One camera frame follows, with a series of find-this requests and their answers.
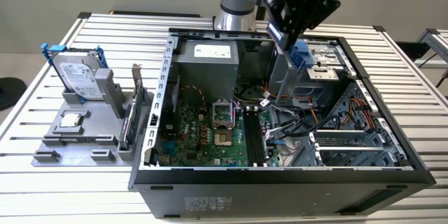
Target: blue latch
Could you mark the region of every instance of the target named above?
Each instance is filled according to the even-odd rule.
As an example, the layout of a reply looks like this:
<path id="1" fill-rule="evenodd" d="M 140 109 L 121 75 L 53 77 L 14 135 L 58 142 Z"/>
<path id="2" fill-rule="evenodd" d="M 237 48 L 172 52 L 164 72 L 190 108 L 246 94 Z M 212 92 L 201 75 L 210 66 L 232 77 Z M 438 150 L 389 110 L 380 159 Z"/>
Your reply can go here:
<path id="1" fill-rule="evenodd" d="M 312 67 L 314 64 L 313 56 L 309 53 L 308 45 L 304 40 L 297 40 L 289 51 L 289 61 L 297 70 L 301 67 Z"/>
<path id="2" fill-rule="evenodd" d="M 64 52 L 66 50 L 66 46 L 65 45 L 52 45 L 49 47 L 49 51 L 50 52 Z"/>

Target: orange wire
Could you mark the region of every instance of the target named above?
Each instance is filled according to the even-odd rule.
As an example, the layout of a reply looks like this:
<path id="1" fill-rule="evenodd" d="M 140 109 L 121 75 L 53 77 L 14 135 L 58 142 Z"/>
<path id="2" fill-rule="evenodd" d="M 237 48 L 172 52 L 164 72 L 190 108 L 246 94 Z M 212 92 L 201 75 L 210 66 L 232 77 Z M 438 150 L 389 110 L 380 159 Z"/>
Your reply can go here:
<path id="1" fill-rule="evenodd" d="M 312 102 L 310 97 L 296 97 L 296 96 L 292 96 L 292 98 L 306 99 L 306 100 L 308 100 L 310 114 L 313 115 L 313 118 L 314 118 L 316 123 L 318 123 L 318 120 L 317 120 L 317 117 L 316 117 L 316 113 L 314 113 L 314 110 L 313 110 L 313 102 Z"/>
<path id="2" fill-rule="evenodd" d="M 362 99 L 356 98 L 356 100 L 360 101 L 360 103 L 362 103 L 364 105 L 366 105 L 366 103 L 365 103 L 365 101 Z M 366 118 L 369 120 L 370 127 L 374 128 L 374 122 L 373 122 L 372 117 L 366 113 L 365 113 L 365 115 L 366 115 Z"/>

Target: wire bundle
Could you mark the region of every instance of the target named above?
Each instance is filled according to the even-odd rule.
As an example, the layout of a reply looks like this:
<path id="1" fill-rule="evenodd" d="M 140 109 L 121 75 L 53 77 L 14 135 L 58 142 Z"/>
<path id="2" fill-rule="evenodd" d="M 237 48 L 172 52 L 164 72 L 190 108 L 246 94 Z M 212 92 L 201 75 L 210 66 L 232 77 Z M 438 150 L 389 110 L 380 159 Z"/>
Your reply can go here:
<path id="1" fill-rule="evenodd" d="M 350 98 L 349 100 L 349 104 L 348 104 L 348 113 L 346 113 L 346 116 L 342 120 L 342 124 L 345 124 L 348 122 L 348 120 L 350 119 L 352 117 L 352 111 L 353 111 L 353 106 L 352 104 L 356 103 L 356 105 L 360 107 L 360 106 L 366 106 L 366 103 L 362 99 L 360 98 Z M 374 128 L 374 123 L 373 123 L 373 120 L 372 120 L 372 117 L 368 115 L 366 111 L 365 110 L 360 110 L 360 113 L 365 119 L 365 122 L 369 126 L 370 129 Z"/>
<path id="2" fill-rule="evenodd" d="M 205 97 L 204 97 L 204 94 L 202 94 L 202 91 L 196 87 L 196 86 L 182 86 L 181 87 L 181 90 L 182 89 L 194 89 L 198 94 L 201 95 L 201 99 L 202 99 L 202 106 L 204 106 L 204 111 L 206 111 L 206 107 L 205 107 Z"/>
<path id="3" fill-rule="evenodd" d="M 264 86 L 262 86 L 264 90 L 270 94 L 269 90 L 268 90 L 268 82 L 265 81 L 264 82 Z M 314 121 L 316 123 L 318 123 L 318 120 L 317 120 L 317 117 L 316 117 L 316 113 L 314 113 L 314 110 L 313 110 L 313 100 L 310 97 L 296 97 L 296 96 L 290 96 L 292 98 L 296 98 L 296 99 L 305 99 L 308 100 L 308 104 L 309 104 L 309 109 L 310 109 L 310 114 L 313 115 L 313 118 L 314 118 Z"/>

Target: cable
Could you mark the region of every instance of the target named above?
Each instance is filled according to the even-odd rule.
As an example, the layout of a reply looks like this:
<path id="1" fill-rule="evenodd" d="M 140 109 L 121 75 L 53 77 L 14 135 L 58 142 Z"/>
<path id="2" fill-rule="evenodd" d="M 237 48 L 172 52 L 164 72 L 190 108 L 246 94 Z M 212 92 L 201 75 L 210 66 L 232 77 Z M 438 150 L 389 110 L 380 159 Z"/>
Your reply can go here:
<path id="1" fill-rule="evenodd" d="M 266 90 L 266 92 L 269 93 L 266 84 L 268 84 L 268 83 L 264 84 L 265 87 L 262 87 L 262 88 L 264 88 L 264 89 Z M 273 98 L 277 98 L 277 95 L 270 94 L 270 93 L 269 93 L 269 95 L 270 95 Z M 316 116 L 316 113 L 314 113 L 314 110 L 313 110 L 313 100 L 312 100 L 312 98 L 310 98 L 310 97 L 297 97 L 297 96 L 294 96 L 294 95 L 290 96 L 290 97 L 292 97 L 292 98 L 296 98 L 296 99 L 306 99 L 306 100 L 308 100 L 309 109 L 310 109 L 310 114 L 313 115 L 313 118 L 314 118 L 316 123 L 318 123 L 317 116 Z"/>
<path id="2" fill-rule="evenodd" d="M 182 89 L 194 89 L 198 94 L 201 95 L 201 99 L 202 99 L 202 106 L 204 106 L 204 111 L 206 111 L 206 107 L 205 107 L 205 97 L 204 97 L 204 94 L 202 94 L 202 91 L 196 87 L 196 86 L 182 86 L 181 87 L 181 90 Z"/>
<path id="3" fill-rule="evenodd" d="M 245 99 L 244 97 L 241 97 L 237 94 L 233 94 L 234 99 L 237 99 L 240 102 L 248 102 L 248 103 L 258 103 L 257 100 L 250 100 L 250 99 Z"/>
<path id="4" fill-rule="evenodd" d="M 442 83 L 444 80 L 445 80 L 445 78 L 441 78 L 441 79 L 440 79 L 440 81 L 438 81 L 437 84 L 436 84 L 436 88 L 440 87 L 440 85 L 441 85 L 441 83 Z"/>
<path id="5" fill-rule="evenodd" d="M 350 98 L 350 100 L 348 102 L 348 113 L 346 113 L 346 116 L 342 120 L 342 124 L 345 124 L 348 119 L 352 117 L 352 110 L 353 110 L 352 109 L 352 102 L 356 102 L 357 106 L 366 106 L 366 103 L 362 99 Z M 360 113 L 364 117 L 365 123 L 368 124 L 369 128 L 373 129 L 374 128 L 374 123 L 373 123 L 372 117 L 366 114 L 366 112 L 364 110 L 361 110 Z"/>
<path id="6" fill-rule="evenodd" d="M 437 53 L 434 53 L 418 66 L 418 68 L 437 55 Z"/>
<path id="7" fill-rule="evenodd" d="M 316 129 L 321 128 L 325 123 L 334 119 L 336 120 L 336 126 L 334 129 L 338 129 L 341 126 L 341 119 L 338 118 L 338 116 L 336 115 L 329 115 L 328 117 L 324 118 L 324 120 L 321 120 L 314 126 L 312 126 L 308 130 L 305 130 L 304 132 L 297 132 L 297 133 L 292 133 L 292 132 L 284 132 L 285 136 L 289 137 L 301 137 L 301 136 L 306 136 L 309 134 L 309 132 L 314 131 Z"/>

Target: black stand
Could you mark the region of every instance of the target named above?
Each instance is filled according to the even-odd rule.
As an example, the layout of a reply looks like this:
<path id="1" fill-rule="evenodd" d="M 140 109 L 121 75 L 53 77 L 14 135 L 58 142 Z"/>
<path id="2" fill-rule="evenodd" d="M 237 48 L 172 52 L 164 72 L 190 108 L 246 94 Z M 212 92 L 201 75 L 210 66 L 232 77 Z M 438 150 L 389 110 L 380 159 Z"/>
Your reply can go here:
<path id="1" fill-rule="evenodd" d="M 25 90 L 26 84 L 22 80 L 13 77 L 0 78 L 0 111 L 16 105 Z"/>

